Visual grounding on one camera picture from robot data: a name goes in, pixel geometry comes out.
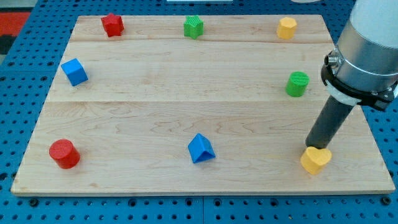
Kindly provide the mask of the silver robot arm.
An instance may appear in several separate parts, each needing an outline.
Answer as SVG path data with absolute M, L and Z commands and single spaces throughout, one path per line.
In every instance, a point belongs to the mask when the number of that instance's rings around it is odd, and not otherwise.
M 325 56 L 322 81 L 339 103 L 383 111 L 397 97 L 397 0 L 357 0 Z

